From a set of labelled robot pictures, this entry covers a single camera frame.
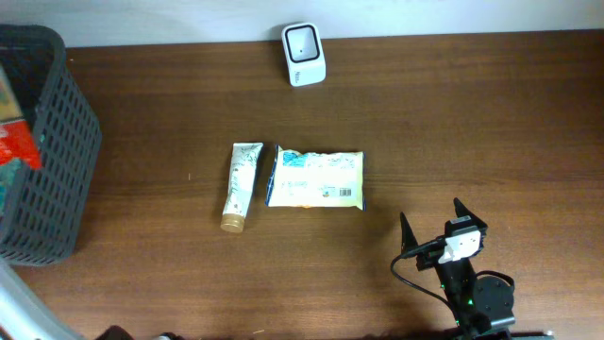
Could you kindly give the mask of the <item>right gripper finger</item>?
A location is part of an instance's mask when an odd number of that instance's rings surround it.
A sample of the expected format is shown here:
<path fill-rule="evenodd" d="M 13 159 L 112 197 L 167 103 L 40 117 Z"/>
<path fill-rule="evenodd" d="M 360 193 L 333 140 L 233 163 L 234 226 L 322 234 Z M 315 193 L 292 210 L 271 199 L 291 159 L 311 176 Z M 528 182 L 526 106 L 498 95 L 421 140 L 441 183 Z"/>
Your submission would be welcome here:
<path fill-rule="evenodd" d="M 416 238 L 412 232 L 411 225 L 406 217 L 406 215 L 401 212 L 400 213 L 400 223 L 401 223 L 401 254 L 407 255 L 410 252 L 413 252 L 417 247 Z"/>
<path fill-rule="evenodd" d="M 473 212 L 471 212 L 457 197 L 453 199 L 453 204 L 455 208 L 455 213 L 458 218 L 468 216 L 472 221 L 476 223 L 477 227 L 480 230 L 488 229 L 488 225 L 479 217 L 477 217 Z"/>

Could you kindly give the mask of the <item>white cosmetic tube gold cap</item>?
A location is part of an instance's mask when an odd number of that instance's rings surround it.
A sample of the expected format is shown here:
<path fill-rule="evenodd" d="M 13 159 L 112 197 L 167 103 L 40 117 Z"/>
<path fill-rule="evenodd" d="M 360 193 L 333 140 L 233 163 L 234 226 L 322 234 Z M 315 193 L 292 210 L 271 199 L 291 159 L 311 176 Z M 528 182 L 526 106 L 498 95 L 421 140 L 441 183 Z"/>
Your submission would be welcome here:
<path fill-rule="evenodd" d="M 254 192 L 263 143 L 235 143 L 229 168 L 226 204 L 220 228 L 241 233 Z"/>

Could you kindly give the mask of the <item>red spaghetti packet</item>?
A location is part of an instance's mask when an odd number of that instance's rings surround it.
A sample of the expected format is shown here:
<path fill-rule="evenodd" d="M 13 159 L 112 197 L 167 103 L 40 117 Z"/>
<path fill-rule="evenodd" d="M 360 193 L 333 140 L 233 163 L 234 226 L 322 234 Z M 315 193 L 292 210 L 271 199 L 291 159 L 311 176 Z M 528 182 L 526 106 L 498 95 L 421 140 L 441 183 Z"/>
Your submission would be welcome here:
<path fill-rule="evenodd" d="M 1 164 L 14 159 L 32 169 L 41 169 L 42 160 L 8 76 L 1 69 Z"/>

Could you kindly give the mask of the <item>light teal snack pouch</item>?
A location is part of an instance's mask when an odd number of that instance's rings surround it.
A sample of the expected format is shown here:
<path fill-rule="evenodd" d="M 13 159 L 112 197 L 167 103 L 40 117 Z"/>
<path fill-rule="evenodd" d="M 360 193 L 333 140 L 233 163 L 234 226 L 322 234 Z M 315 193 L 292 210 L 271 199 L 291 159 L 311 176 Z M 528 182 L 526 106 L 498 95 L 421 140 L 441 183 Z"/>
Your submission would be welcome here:
<path fill-rule="evenodd" d="M 5 215 L 8 201 L 8 191 L 12 187 L 17 172 L 23 167 L 24 162 L 13 159 L 0 167 L 0 216 Z"/>

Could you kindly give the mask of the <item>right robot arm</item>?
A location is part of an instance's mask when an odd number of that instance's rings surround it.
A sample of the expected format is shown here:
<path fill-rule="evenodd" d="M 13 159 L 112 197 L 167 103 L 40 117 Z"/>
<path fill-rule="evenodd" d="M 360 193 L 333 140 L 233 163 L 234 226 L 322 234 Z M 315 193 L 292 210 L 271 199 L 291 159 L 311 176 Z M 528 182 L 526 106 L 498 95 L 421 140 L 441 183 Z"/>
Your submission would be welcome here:
<path fill-rule="evenodd" d="M 512 311 L 515 283 L 500 272 L 477 272 L 471 259 L 484 248 L 488 225 L 458 198 L 453 199 L 456 217 L 445 222 L 442 235 L 422 245 L 417 243 L 405 214 L 400 215 L 401 252 L 390 265 L 392 274 L 410 287 L 440 300 L 453 314 L 454 339 L 510 339 L 515 323 Z M 441 297 L 398 274 L 398 261 L 414 258 L 419 271 L 436 271 Z"/>

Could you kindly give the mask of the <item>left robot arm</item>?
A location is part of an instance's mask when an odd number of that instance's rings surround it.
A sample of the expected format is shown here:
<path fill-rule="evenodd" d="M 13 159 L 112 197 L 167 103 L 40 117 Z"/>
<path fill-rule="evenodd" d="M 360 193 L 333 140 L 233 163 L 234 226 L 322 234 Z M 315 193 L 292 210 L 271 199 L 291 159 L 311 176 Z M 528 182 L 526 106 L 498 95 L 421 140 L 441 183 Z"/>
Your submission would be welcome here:
<path fill-rule="evenodd" d="M 85 340 L 60 321 L 4 261 L 1 261 L 1 338 Z"/>

